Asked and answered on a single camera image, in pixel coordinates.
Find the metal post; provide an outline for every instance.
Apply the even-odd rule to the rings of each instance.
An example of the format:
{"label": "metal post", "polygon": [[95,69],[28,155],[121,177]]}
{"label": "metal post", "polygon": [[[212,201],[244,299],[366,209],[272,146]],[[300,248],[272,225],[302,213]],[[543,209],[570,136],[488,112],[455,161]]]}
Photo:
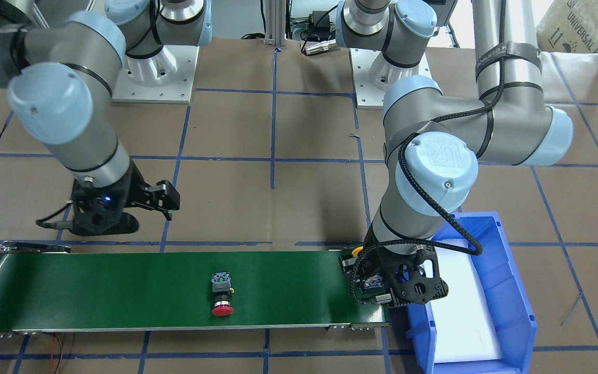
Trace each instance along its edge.
{"label": "metal post", "polygon": [[287,0],[265,0],[266,33],[264,43],[285,49],[285,12]]}

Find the component on belt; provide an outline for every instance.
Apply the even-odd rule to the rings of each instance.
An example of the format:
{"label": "component on belt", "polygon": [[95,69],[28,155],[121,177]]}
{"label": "component on belt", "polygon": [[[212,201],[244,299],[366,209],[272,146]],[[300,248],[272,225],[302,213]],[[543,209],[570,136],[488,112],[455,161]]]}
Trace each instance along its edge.
{"label": "component on belt", "polygon": [[224,317],[231,315],[234,308],[230,305],[230,296],[235,293],[232,288],[230,272],[214,273],[211,276],[211,292],[214,294],[213,315]]}

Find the green conveyor belt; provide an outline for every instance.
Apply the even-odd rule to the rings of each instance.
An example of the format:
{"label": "green conveyor belt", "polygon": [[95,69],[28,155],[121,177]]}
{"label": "green conveyor belt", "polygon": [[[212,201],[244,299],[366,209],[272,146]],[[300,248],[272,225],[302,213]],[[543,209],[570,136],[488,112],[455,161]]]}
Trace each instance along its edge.
{"label": "green conveyor belt", "polygon": [[[0,332],[387,325],[350,298],[342,253],[0,254]],[[211,275],[226,271],[235,311],[215,317]]]}

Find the blue plastic bin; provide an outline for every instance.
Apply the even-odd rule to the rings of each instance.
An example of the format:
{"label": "blue plastic bin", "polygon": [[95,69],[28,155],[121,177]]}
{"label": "blue plastic bin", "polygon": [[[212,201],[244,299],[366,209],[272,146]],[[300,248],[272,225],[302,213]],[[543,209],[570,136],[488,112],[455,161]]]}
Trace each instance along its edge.
{"label": "blue plastic bin", "polygon": [[[417,363],[425,374],[483,374],[492,372],[529,372],[537,323],[529,305],[525,288],[506,239],[500,216],[495,211],[454,213],[453,216],[484,247],[481,256],[472,257],[479,273],[488,310],[495,326],[503,358],[476,362],[434,362],[437,338],[432,310],[426,305],[407,307],[410,330],[405,336],[413,340]],[[448,223],[433,237],[434,240],[463,238]]]}

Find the metal base plate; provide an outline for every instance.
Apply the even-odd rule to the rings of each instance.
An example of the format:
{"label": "metal base plate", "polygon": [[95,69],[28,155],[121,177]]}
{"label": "metal base plate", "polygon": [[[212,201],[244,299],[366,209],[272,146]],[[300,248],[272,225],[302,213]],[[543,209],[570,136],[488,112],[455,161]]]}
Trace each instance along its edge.
{"label": "metal base plate", "polygon": [[112,101],[190,104],[200,48],[183,45],[166,45],[166,48],[175,55],[178,66],[172,81],[160,86],[140,86],[128,77],[125,70],[121,70],[112,93]]}
{"label": "metal base plate", "polygon": [[[349,53],[352,62],[354,90],[357,93],[357,107],[359,109],[382,109],[386,92],[377,88],[368,74],[375,57],[380,53],[379,50],[351,49]],[[419,73],[432,78],[426,55],[423,55],[422,61],[419,63]]]}

